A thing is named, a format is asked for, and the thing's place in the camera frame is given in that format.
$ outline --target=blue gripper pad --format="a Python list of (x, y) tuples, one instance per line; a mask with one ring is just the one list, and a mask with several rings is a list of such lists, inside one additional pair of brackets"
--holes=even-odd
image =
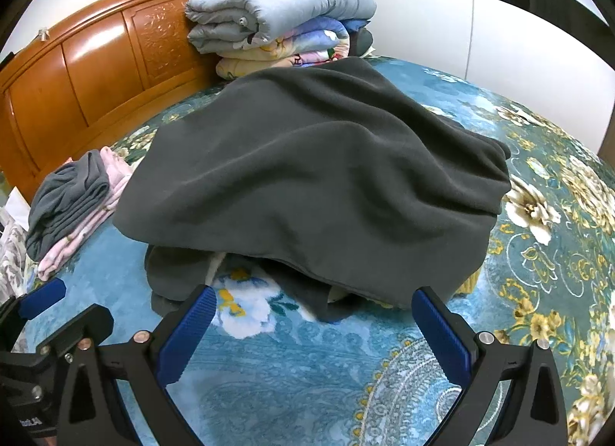
[(23, 297), (19, 302), (19, 316), (22, 319), (35, 319), (46, 309), (66, 295), (66, 285), (60, 278), (53, 278), (42, 287)]
[(206, 287), (158, 354), (156, 379), (164, 387), (177, 382), (216, 314), (216, 292)]
[(472, 377), (470, 353), (422, 290), (412, 297), (412, 315), (448, 381), (465, 389)]

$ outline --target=pink fabric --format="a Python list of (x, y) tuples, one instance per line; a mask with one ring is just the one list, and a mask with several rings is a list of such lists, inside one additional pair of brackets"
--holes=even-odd
[(38, 276), (43, 281), (47, 281), (52, 273), (60, 269), (81, 244), (113, 214), (119, 197), (132, 175), (130, 166), (110, 148), (102, 148), (100, 157), (109, 176), (109, 193), (103, 202), (79, 223), (75, 231), (59, 240), (43, 257), (38, 267)]

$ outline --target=headboard panel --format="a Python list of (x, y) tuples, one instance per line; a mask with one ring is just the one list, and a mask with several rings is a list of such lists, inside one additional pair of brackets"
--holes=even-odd
[(218, 80), (186, 36), (186, 0), (99, 0), (0, 71), (0, 167), (31, 200), (69, 156), (118, 140)]

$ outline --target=light blue comforter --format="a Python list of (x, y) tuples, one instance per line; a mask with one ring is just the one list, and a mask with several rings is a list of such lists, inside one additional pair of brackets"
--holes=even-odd
[(188, 0), (186, 16), (198, 24), (188, 40), (202, 54), (269, 44), (320, 15), (336, 20), (371, 18), (374, 0)]

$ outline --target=mattress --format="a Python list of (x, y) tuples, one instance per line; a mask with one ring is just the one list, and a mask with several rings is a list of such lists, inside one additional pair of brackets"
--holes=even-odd
[[(475, 285), (448, 306), (503, 343), (548, 338), (570, 443), (588, 444), (615, 404), (613, 170), (522, 104), (414, 63), (370, 63), (434, 114), (510, 146), (515, 193), (502, 202)], [(167, 108), (113, 149), (138, 162), (161, 124), (221, 89)], [(153, 329), (160, 318), (150, 308), (145, 249), (105, 223), (59, 272), (66, 298), (27, 325), (30, 348), (92, 303), (115, 317), (106, 343)], [(238, 261), (215, 279), (213, 324), (167, 388), (204, 444), (419, 446), (428, 439), (460, 389), (446, 380), (410, 313), (368, 303), (341, 322), (320, 323), (263, 271)], [(502, 383), (472, 445), (486, 442), (505, 389)], [(128, 385), (121, 390), (143, 444), (156, 444)]]

